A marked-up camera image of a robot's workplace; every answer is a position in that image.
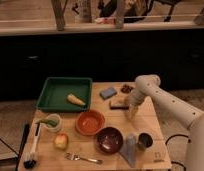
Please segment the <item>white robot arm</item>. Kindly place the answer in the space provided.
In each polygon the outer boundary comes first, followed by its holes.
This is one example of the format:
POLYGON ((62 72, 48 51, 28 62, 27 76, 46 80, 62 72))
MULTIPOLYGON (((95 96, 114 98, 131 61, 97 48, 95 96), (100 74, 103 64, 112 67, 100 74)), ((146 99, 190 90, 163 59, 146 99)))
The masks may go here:
POLYGON ((160 88, 158 75, 140 75, 135 78, 135 88, 125 99, 132 117, 138 107, 149 96, 162 108, 170 112, 189 131, 186 151, 186 171, 204 171, 204 111, 177 98, 160 88))

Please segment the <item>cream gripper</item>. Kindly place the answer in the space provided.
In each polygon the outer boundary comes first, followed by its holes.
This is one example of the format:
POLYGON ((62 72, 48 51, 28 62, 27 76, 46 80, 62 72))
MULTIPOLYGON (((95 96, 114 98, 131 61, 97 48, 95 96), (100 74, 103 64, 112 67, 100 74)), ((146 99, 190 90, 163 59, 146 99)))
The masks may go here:
POLYGON ((136 115, 138 112, 138 108, 140 105, 140 102, 138 99, 133 98, 133 97, 126 97, 124 100, 125 104, 128 106, 127 111, 125 112, 126 118, 128 120, 132 120, 133 117, 136 115))

